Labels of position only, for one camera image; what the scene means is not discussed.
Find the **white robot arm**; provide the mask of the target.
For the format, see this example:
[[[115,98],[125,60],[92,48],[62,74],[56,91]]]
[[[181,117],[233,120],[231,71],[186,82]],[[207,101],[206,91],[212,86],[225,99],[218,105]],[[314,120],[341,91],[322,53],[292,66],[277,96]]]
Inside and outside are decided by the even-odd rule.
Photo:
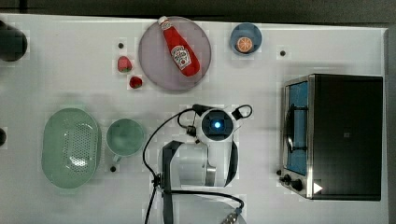
[[[235,177],[238,168],[238,147],[233,140],[237,121],[245,116],[236,108],[194,105],[198,116],[195,124],[186,128],[192,143],[173,140],[162,149],[161,189],[163,190],[163,222],[174,224],[173,196],[189,195],[183,185],[225,187]]]

